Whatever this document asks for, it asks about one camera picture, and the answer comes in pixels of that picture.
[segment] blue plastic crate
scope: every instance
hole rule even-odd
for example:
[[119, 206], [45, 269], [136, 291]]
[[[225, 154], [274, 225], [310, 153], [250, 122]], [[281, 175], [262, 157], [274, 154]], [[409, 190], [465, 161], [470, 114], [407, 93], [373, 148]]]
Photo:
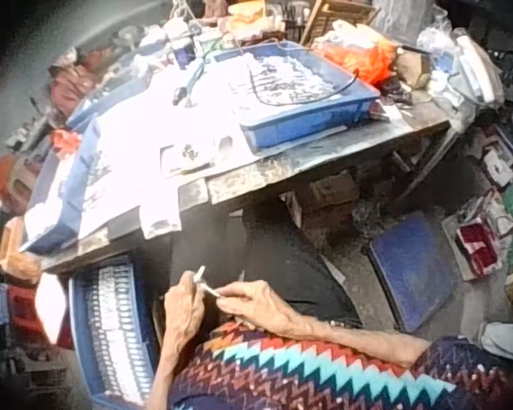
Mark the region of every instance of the blue plastic crate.
[[[51, 221], [47, 229], [30, 240], [25, 231], [20, 252], [30, 251], [37, 255], [45, 255], [53, 249], [57, 249], [65, 242], [78, 236], [86, 185], [97, 149], [97, 142], [101, 135], [97, 124], [97, 116], [93, 115], [74, 129], [81, 134], [82, 140], [78, 151], [74, 155], [74, 164], [67, 179], [62, 183], [61, 194], [58, 197], [62, 204], [62, 210], [58, 220]], [[50, 187], [56, 176], [56, 170], [60, 160], [51, 150], [44, 161], [42, 170], [32, 191], [31, 200], [28, 203], [29, 213], [36, 205], [49, 199]]]
[[[139, 269], [128, 255], [100, 262], [75, 273], [68, 294], [74, 346], [91, 399], [107, 408], [141, 408], [159, 349]], [[115, 320], [105, 319], [110, 314], [117, 319], [114, 326]], [[134, 395], [141, 401], [133, 402]]]
[[145, 73], [138, 73], [137, 70], [136, 67], [128, 67], [118, 73], [117, 77], [111, 80], [112, 82], [120, 78], [128, 78], [129, 80], [118, 85], [107, 94], [103, 94], [103, 89], [90, 92], [68, 118], [67, 127], [74, 129], [94, 114], [106, 113], [116, 104], [145, 91], [152, 80], [152, 71], [148, 69]]
[[[290, 41], [245, 47], [243, 53], [250, 53], [255, 58], [268, 56], [296, 58], [312, 73], [334, 83], [337, 88], [343, 87], [353, 79], [353, 75], [341, 67]], [[220, 63], [237, 56], [241, 56], [240, 50], [229, 50], [215, 54], [213, 59]], [[292, 110], [271, 115], [264, 120], [251, 116], [251, 112], [237, 112], [235, 107], [233, 110], [241, 129], [255, 147], [267, 148], [336, 126], [355, 124], [366, 116], [371, 102], [376, 100], [380, 93], [374, 87], [356, 80], [339, 95], [340, 98], [303, 104]]]

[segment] sleeve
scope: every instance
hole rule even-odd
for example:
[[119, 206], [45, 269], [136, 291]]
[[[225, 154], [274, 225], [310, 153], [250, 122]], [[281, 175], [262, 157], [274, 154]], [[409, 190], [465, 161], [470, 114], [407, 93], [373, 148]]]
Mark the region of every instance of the sleeve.
[[465, 337], [439, 339], [411, 370], [456, 386], [446, 398], [456, 400], [456, 406], [445, 408], [510, 408], [508, 403], [513, 402], [513, 362], [488, 353]]

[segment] wooden table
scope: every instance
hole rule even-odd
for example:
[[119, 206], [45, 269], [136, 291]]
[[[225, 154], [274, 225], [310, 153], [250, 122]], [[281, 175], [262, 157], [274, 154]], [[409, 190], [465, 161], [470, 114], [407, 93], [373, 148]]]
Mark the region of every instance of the wooden table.
[[[426, 160], [417, 164], [416, 177], [403, 197], [422, 181], [453, 144], [446, 114], [426, 93], [415, 95], [415, 106], [403, 120], [373, 121], [314, 142], [305, 143], [230, 172], [200, 179], [179, 189], [181, 218], [189, 220], [213, 212], [232, 212], [245, 204], [276, 196], [345, 169], [390, 154], [412, 138], [434, 138]], [[47, 255], [46, 272], [64, 273], [138, 247], [144, 241], [135, 208], [89, 237]]]

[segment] small white object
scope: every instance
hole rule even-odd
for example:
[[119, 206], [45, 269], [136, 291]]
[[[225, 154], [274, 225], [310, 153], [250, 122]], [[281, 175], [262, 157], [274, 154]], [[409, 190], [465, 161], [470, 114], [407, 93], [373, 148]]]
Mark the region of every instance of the small white object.
[[498, 152], [495, 149], [488, 151], [484, 162], [488, 175], [499, 186], [504, 187], [513, 179], [513, 170], [498, 156]]

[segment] orange object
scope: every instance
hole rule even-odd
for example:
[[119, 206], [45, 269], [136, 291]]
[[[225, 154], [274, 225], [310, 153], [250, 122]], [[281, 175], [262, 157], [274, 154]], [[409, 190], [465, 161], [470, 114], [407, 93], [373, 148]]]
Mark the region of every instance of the orange object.
[[0, 267], [8, 274], [22, 280], [38, 282], [42, 271], [38, 258], [29, 253], [19, 253], [25, 224], [17, 216], [6, 224], [0, 240]]
[[50, 134], [51, 145], [53, 146], [60, 160], [64, 160], [74, 154], [80, 146], [81, 137], [77, 132], [67, 130], [54, 130]]
[[233, 4], [228, 7], [228, 13], [232, 16], [227, 18], [227, 30], [235, 32], [254, 23], [263, 16], [264, 2], [253, 1]]
[[25, 213], [38, 172], [26, 156], [8, 154], [0, 158], [0, 201], [8, 212]]
[[359, 79], [371, 85], [376, 85], [391, 75], [389, 67], [392, 60], [379, 46], [361, 50], [323, 44], [314, 51], [350, 73], [359, 70]]

